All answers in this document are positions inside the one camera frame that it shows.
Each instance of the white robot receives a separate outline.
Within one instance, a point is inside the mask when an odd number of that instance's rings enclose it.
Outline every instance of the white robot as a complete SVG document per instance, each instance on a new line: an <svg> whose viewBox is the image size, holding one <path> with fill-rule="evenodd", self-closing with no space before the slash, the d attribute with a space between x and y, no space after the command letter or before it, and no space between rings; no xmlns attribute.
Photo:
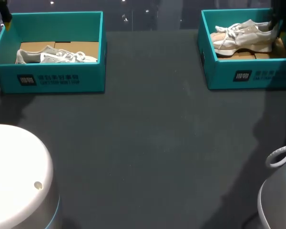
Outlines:
<svg viewBox="0 0 286 229"><path fill-rule="evenodd" d="M280 168L263 183L258 193L258 214L265 229L286 229L286 157L272 163L283 153L286 153L286 146L267 158L268 167Z"/></svg>
<svg viewBox="0 0 286 229"><path fill-rule="evenodd" d="M0 125L0 229L61 229L61 199L46 146Z"/></svg>

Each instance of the table surface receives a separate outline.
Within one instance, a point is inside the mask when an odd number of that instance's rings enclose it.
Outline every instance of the table surface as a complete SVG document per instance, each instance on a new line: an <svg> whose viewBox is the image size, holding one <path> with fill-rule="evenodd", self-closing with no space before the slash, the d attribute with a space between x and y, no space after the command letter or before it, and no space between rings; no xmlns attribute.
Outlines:
<svg viewBox="0 0 286 229"><path fill-rule="evenodd" d="M63 228L239 228L286 144L286 91L209 91L195 30L107 39L104 94L0 94L0 123L51 153Z"/></svg>

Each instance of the white sneaker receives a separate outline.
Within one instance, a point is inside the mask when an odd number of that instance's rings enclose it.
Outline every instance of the white sneaker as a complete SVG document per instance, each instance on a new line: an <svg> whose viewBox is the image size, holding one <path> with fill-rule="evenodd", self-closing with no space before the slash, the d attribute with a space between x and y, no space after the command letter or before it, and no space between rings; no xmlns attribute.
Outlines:
<svg viewBox="0 0 286 229"><path fill-rule="evenodd" d="M56 55L42 52L40 63L84 63L97 62L92 56L86 56L83 52L72 53L63 49L59 49Z"/></svg>
<svg viewBox="0 0 286 229"><path fill-rule="evenodd" d="M63 49L54 49L49 45L39 52L27 52L22 49L17 51L16 63L32 62L97 62L97 59L92 56L86 56L83 52L72 53Z"/></svg>
<svg viewBox="0 0 286 229"><path fill-rule="evenodd" d="M216 26L217 32L211 34L215 52L220 55L232 56L239 49L254 52L271 52L272 43L277 38L277 26L269 31L269 23L256 23L248 20L228 28Z"/></svg>

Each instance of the teal box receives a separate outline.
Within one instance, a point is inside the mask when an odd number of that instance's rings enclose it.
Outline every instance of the teal box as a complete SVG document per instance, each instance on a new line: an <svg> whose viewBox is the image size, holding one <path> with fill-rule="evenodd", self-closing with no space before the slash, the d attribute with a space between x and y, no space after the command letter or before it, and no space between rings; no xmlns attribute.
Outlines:
<svg viewBox="0 0 286 229"><path fill-rule="evenodd" d="M210 34L215 26L229 27L249 19L271 20L270 9L203 10L198 31L198 48L209 89L286 88L286 58L218 60ZM283 39L286 48L286 36Z"/></svg>
<svg viewBox="0 0 286 229"><path fill-rule="evenodd" d="M103 12L14 13L0 34L4 93L83 93L105 89L107 41ZM99 42L98 61L15 64L22 42Z"/></svg>

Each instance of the sneaker sole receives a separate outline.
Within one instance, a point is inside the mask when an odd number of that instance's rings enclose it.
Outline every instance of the sneaker sole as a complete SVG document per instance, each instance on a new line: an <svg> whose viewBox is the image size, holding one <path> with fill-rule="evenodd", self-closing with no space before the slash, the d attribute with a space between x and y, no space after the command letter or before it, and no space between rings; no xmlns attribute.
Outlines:
<svg viewBox="0 0 286 229"><path fill-rule="evenodd" d="M240 49L249 49L254 52L271 52L272 51L272 45L270 44L249 44L244 45L242 47L238 47L237 49L231 49L231 50L219 50L215 49L215 53L223 56L232 56L236 51Z"/></svg>

